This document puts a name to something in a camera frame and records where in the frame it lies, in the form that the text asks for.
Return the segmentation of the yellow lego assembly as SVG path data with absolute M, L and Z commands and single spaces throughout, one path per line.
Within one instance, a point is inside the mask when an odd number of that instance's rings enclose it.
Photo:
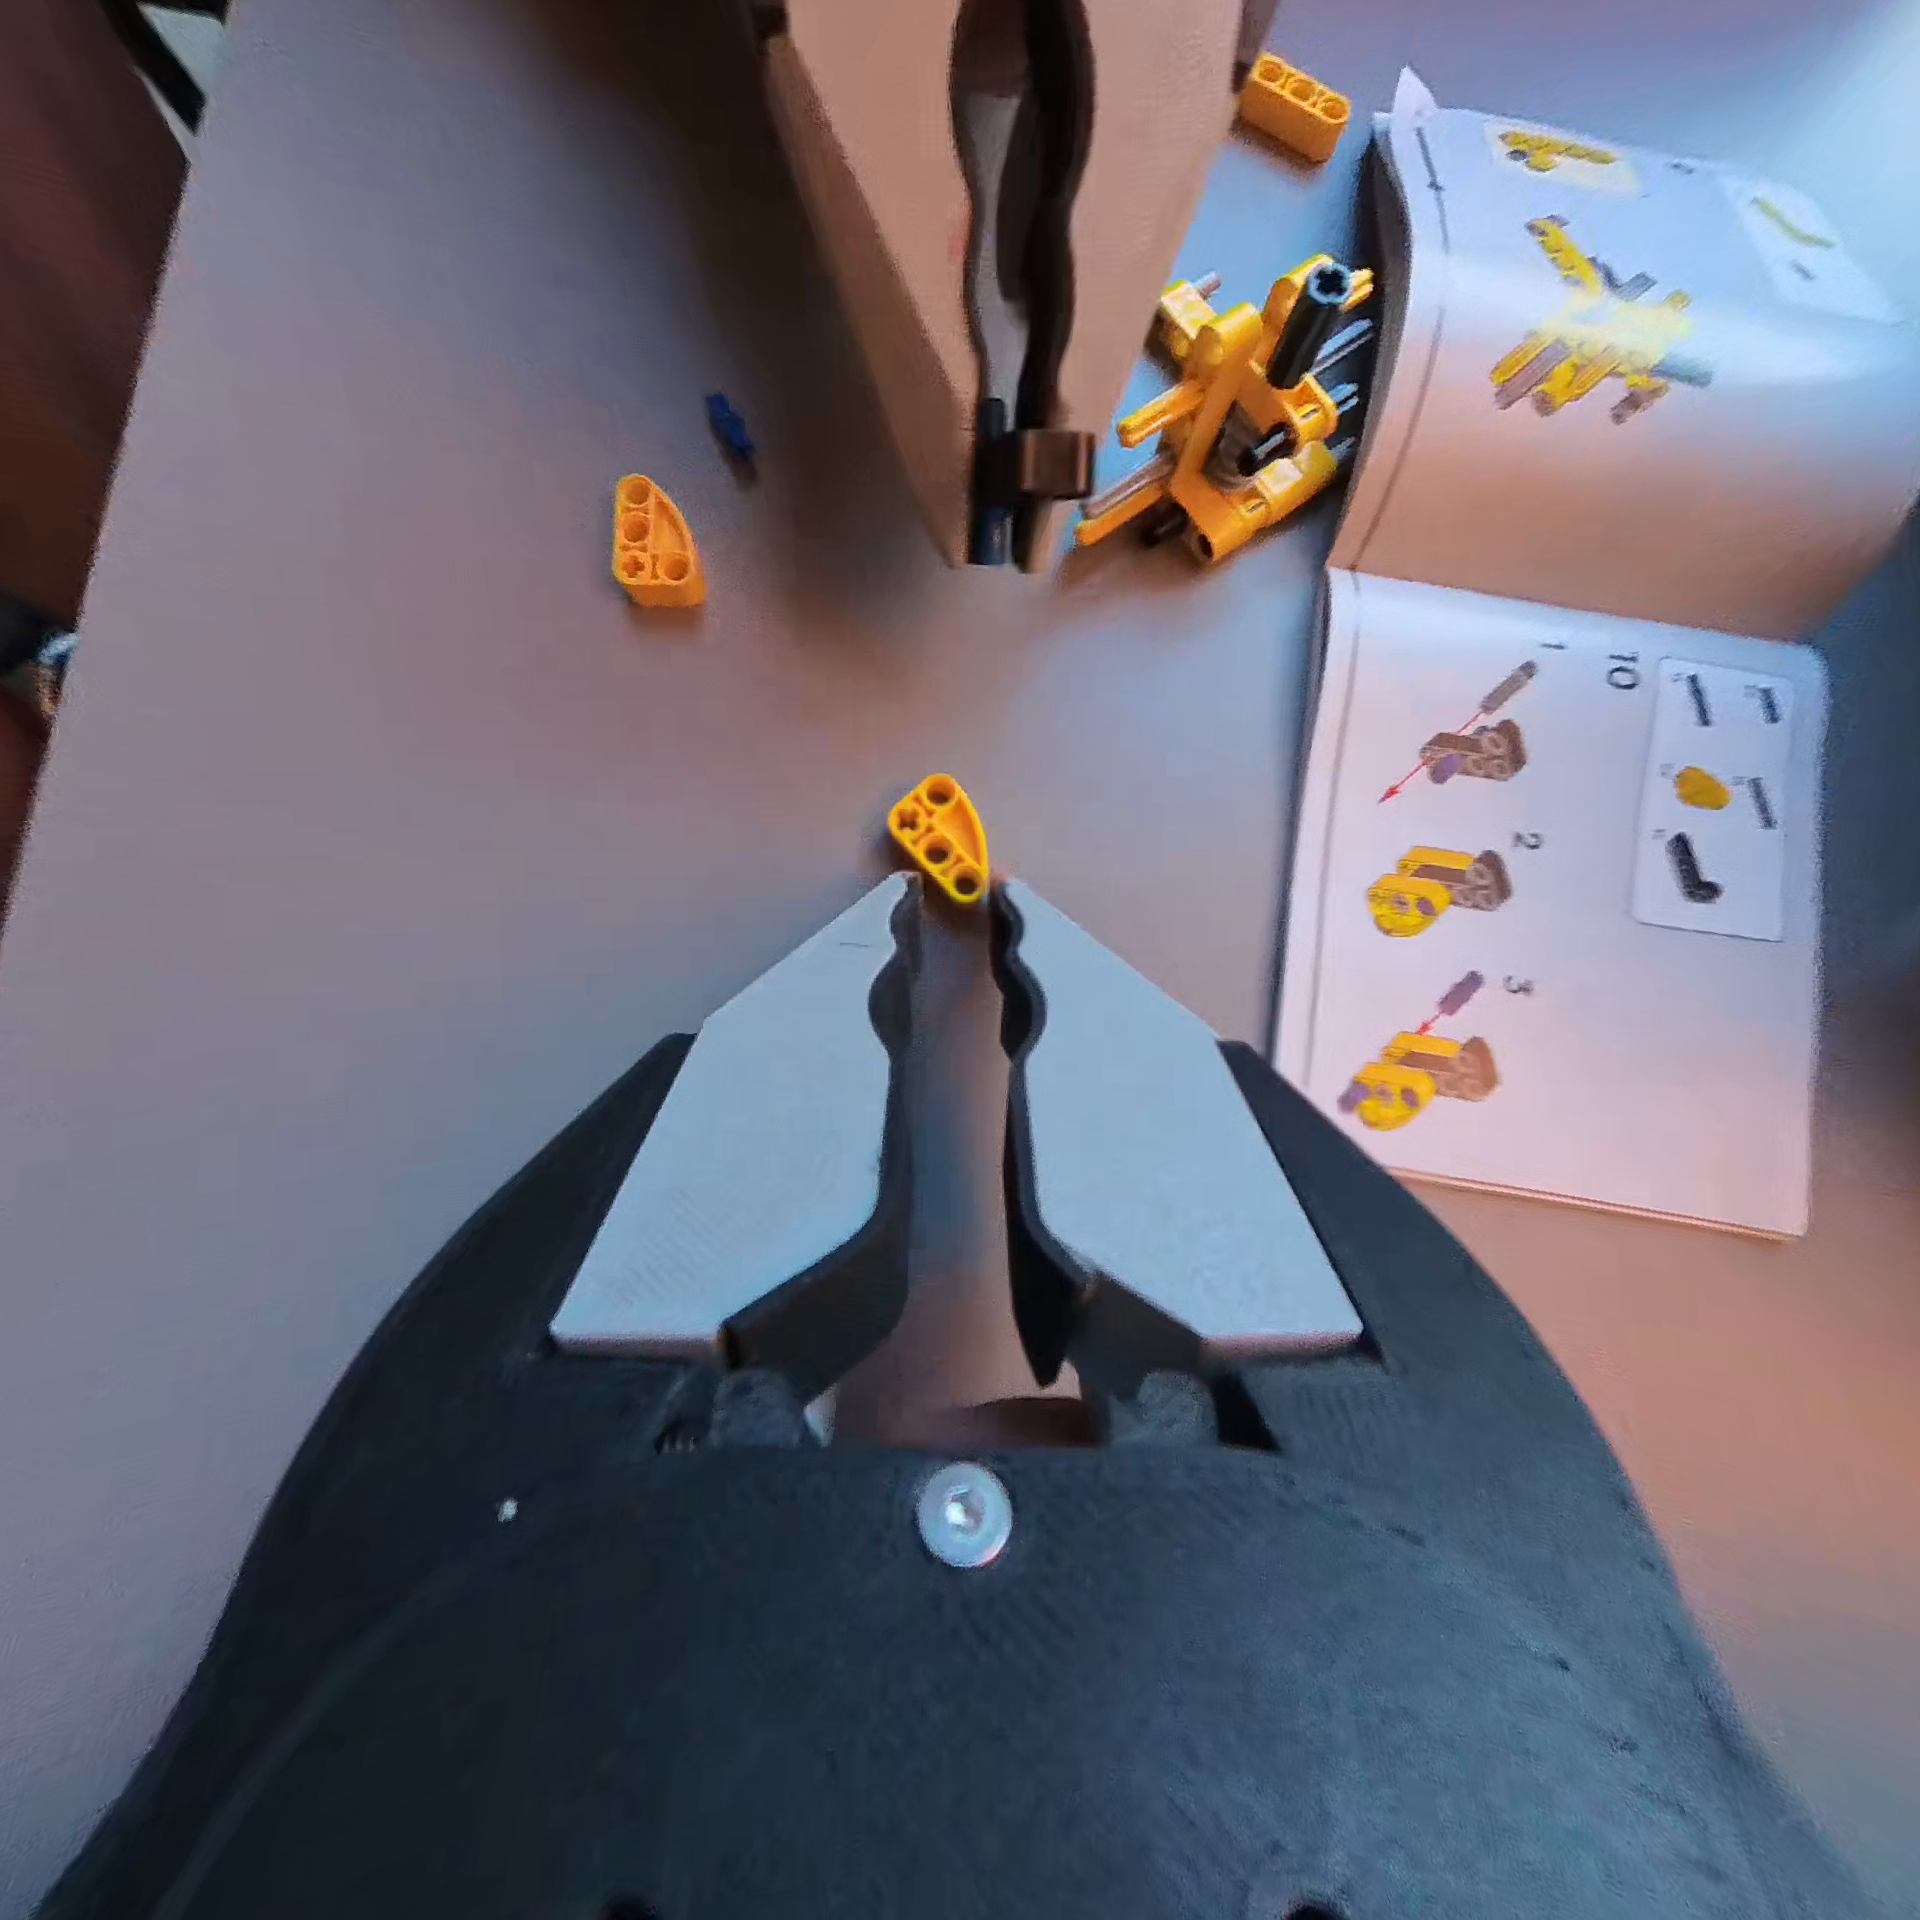
M 1180 543 L 1219 566 L 1352 471 L 1378 351 L 1374 276 L 1327 253 L 1263 304 L 1212 304 L 1212 282 L 1164 290 L 1153 342 L 1174 384 L 1113 426 L 1149 457 L 1082 505 L 1076 544 Z

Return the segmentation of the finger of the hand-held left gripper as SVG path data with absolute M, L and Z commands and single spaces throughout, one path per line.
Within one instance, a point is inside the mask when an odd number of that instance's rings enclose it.
M 1028 5 L 766 5 L 761 81 L 908 493 L 947 566 L 1037 572 L 1037 511 L 976 504 L 1039 341 Z
M 1020 426 L 1107 434 L 1235 117 L 1241 5 L 1028 5 Z

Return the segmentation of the black bent lego beam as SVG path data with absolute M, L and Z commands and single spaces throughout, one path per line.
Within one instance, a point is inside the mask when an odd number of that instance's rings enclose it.
M 1090 495 L 1093 438 L 1014 426 L 1000 397 L 974 412 L 966 566 L 1037 572 L 1052 556 L 1056 517 Z

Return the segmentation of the long yellow lego beam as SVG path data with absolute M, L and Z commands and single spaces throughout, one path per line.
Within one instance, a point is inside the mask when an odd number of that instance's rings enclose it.
M 1306 167 L 1322 167 L 1349 130 L 1352 101 L 1285 55 L 1260 52 L 1241 77 L 1238 122 Z

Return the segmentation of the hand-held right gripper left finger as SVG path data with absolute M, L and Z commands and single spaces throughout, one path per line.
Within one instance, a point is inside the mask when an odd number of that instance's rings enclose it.
M 921 885 L 891 876 L 693 1036 L 550 1324 L 565 1354 L 829 1394 L 897 1327 Z

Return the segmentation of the yellow curved lego panel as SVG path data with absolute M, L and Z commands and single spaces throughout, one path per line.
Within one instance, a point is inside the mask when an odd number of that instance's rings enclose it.
M 974 911 L 986 905 L 994 862 L 986 827 L 952 775 L 921 778 L 897 796 L 886 815 L 891 849 L 917 871 L 941 898 Z
M 639 611 L 693 611 L 709 581 L 683 511 L 646 475 L 611 493 L 611 577 Z

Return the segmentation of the open lego instruction booklet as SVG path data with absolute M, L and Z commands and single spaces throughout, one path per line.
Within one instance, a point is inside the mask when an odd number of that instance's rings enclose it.
M 1401 1176 L 1801 1238 L 1814 635 L 1917 504 L 1917 322 L 1791 182 L 1412 68 L 1370 186 L 1275 1068 Z

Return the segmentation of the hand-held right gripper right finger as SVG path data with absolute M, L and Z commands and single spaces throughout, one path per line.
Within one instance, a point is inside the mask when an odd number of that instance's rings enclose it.
M 1335 1354 L 1363 1315 L 1220 1036 L 1020 880 L 994 892 L 1027 1361 L 1133 1387 Z

